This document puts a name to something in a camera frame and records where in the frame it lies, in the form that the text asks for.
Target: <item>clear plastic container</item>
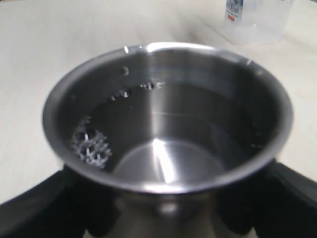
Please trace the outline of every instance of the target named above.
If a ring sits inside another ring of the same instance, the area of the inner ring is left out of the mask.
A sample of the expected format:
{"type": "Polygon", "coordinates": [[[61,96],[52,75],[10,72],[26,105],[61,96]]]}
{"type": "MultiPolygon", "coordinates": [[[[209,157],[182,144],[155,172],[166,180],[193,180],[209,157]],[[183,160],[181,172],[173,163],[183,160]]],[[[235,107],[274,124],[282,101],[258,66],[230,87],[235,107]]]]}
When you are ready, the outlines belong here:
{"type": "Polygon", "coordinates": [[[234,44],[268,44],[281,38],[294,0],[226,0],[224,29],[234,44]]]}

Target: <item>water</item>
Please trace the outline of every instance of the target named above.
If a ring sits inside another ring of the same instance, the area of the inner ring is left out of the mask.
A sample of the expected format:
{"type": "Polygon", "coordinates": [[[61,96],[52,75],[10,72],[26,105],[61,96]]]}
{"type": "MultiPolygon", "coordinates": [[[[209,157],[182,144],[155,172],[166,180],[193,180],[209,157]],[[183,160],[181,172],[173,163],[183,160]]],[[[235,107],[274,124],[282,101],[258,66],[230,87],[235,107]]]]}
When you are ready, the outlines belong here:
{"type": "Polygon", "coordinates": [[[122,88],[72,138],[83,162],[135,182],[194,182],[247,161],[261,134],[241,105],[206,89],[146,82],[122,88]]]}

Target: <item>pot rim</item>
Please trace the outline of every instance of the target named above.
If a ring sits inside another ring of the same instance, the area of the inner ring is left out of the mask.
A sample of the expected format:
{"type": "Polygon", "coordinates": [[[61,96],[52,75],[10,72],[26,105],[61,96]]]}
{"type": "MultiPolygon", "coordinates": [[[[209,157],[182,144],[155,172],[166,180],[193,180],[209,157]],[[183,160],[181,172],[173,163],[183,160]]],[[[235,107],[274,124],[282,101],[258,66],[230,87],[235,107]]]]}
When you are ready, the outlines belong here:
{"type": "Polygon", "coordinates": [[[132,192],[180,194],[199,192],[225,186],[250,176],[268,165],[275,159],[275,156],[279,153],[284,143],[287,141],[293,123],[293,110],[290,98],[278,80],[272,76],[271,73],[250,59],[244,58],[226,50],[216,49],[214,47],[205,45],[177,42],[157,42],[142,46],[124,47],[123,49],[100,55],[76,67],[59,83],[57,83],[57,85],[50,92],[43,109],[42,123],[45,136],[54,152],[64,160],[68,167],[78,174],[102,185],[132,192]],[[203,182],[177,184],[129,182],[124,179],[117,178],[111,174],[107,174],[104,171],[100,171],[97,168],[88,166],[87,164],[80,161],[76,155],[74,155],[69,150],[68,146],[62,142],[60,135],[57,133],[57,125],[53,119],[57,107],[60,104],[60,99],[63,98],[62,95],[67,93],[67,89],[73,85],[82,74],[90,71],[97,65],[109,62],[126,54],[135,54],[139,52],[149,54],[165,50],[187,50],[191,52],[199,52],[200,54],[221,57],[228,61],[245,62],[247,67],[250,67],[250,70],[254,72],[261,72],[261,75],[267,78],[265,83],[267,83],[268,87],[274,88],[272,94],[274,99],[280,105],[280,117],[278,122],[279,130],[276,136],[258,154],[249,159],[247,162],[243,163],[237,168],[225,172],[224,174],[216,176],[215,178],[207,179],[203,182]]]}

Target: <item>bottle label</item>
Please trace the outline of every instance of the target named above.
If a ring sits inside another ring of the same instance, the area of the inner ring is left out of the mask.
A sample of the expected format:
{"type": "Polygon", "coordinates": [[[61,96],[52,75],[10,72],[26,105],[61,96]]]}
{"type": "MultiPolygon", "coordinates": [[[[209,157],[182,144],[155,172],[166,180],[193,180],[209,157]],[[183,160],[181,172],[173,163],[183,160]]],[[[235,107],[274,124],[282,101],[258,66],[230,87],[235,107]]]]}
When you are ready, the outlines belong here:
{"type": "Polygon", "coordinates": [[[226,20],[232,23],[241,21],[243,11],[243,0],[227,0],[226,20]]]}

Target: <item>white table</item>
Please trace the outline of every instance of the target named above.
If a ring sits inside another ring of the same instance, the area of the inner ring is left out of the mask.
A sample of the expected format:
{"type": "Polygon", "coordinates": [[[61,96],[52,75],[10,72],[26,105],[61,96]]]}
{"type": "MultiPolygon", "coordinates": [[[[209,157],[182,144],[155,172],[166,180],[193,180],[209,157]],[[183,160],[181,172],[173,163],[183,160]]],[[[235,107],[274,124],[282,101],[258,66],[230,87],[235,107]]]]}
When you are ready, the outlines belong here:
{"type": "Polygon", "coordinates": [[[225,0],[22,0],[0,3],[0,203],[62,166],[41,128],[47,94],[87,59],[154,41],[208,44],[247,56],[284,84],[295,108],[281,161],[317,181],[317,3],[295,0],[278,43],[234,46],[225,0]]]}

